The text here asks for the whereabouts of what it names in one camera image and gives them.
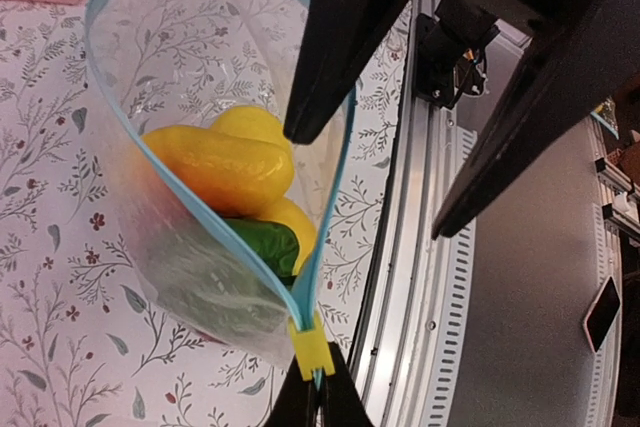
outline green vegetable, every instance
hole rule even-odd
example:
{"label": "green vegetable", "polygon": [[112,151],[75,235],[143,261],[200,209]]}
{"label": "green vegetable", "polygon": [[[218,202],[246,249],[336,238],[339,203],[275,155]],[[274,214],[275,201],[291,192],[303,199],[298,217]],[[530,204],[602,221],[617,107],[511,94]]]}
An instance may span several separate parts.
{"label": "green vegetable", "polygon": [[225,219],[285,285],[292,282],[293,267],[300,253],[296,234],[286,225],[251,219]]}

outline plastic bag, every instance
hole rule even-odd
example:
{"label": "plastic bag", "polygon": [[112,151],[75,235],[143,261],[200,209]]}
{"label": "plastic bag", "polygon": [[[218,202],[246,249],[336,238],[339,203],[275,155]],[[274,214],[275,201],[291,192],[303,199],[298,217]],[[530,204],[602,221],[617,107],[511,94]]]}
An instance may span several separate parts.
{"label": "plastic bag", "polygon": [[355,96],[313,145],[294,148],[287,197],[314,221],[318,237],[291,292],[140,135],[173,124],[208,126],[238,104],[284,119],[307,4],[90,0],[85,23],[87,60],[108,101],[98,102],[92,139],[145,295],[196,329],[282,366],[292,355],[287,318],[298,329],[312,326]]}

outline blue bag trim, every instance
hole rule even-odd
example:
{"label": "blue bag trim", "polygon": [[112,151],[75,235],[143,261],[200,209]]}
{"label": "blue bag trim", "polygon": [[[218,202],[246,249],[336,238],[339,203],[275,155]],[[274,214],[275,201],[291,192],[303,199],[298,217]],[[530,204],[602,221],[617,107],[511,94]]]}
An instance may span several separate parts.
{"label": "blue bag trim", "polygon": [[[298,0],[302,5],[308,6],[309,0]],[[322,250],[324,242],[329,230],[329,221],[334,209],[336,197],[338,195],[338,187],[342,174],[344,171],[344,165],[346,162],[347,151],[349,146],[349,137],[353,129],[353,118],[355,112],[356,95],[355,89],[350,93],[347,100],[346,110],[346,122],[344,137],[342,143],[342,149],[340,152],[340,158],[336,166],[336,174],[334,177],[333,185],[331,187],[331,193],[328,198],[327,209],[325,211],[320,229],[318,231],[318,237],[316,239],[316,245],[313,251],[311,259],[305,265],[303,273],[299,276],[294,284],[292,293],[289,293],[287,288],[282,285],[276,275],[266,266],[266,264],[260,259],[260,257],[250,248],[248,248],[240,237],[233,232],[226,223],[207,205],[196,197],[187,186],[178,179],[173,173],[171,173],[165,165],[153,154],[144,142],[142,142],[140,136],[137,134],[129,119],[120,108],[119,102],[113,95],[111,88],[109,88],[97,67],[95,57],[93,55],[93,48],[91,46],[90,29],[93,22],[97,18],[100,11],[107,5],[109,0],[89,0],[87,3],[87,9],[85,14],[85,43],[86,43],[86,55],[87,62],[94,77],[98,81],[98,85],[102,94],[106,98],[110,107],[113,109],[118,120],[127,131],[131,139],[136,143],[139,149],[142,150],[144,155],[151,161],[154,169],[164,182],[171,188],[174,194],[182,201],[191,214],[198,219],[200,224],[207,230],[207,232],[213,236],[216,240],[221,242],[227,247],[231,253],[243,264],[245,264],[255,275],[269,287],[278,297],[282,299],[287,309],[291,313],[291,317],[294,320],[296,328],[298,330],[306,330],[313,327],[313,313],[315,310],[315,292],[317,286],[318,272],[322,261]]]}

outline tablecloth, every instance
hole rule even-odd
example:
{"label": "tablecloth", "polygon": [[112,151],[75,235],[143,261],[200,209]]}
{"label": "tablecloth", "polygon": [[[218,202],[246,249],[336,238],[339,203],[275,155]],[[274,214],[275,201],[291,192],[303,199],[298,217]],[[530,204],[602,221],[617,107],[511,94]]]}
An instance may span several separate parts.
{"label": "tablecloth", "polygon": [[[0,423],[244,427],[283,372],[210,342],[141,294],[88,147],[84,7],[0,3]],[[358,81],[318,302],[349,348],[389,170],[408,10]]]}

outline yellow tag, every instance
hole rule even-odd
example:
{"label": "yellow tag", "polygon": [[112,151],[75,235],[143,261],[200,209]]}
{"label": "yellow tag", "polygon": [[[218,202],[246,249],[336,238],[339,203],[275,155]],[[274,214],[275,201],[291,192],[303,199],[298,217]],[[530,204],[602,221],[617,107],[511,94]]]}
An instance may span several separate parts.
{"label": "yellow tag", "polygon": [[336,373],[327,336],[324,333],[318,312],[313,316],[313,329],[298,332],[291,318],[289,318],[288,327],[302,380],[305,382],[312,380],[313,372],[316,370],[323,370],[325,375]]}

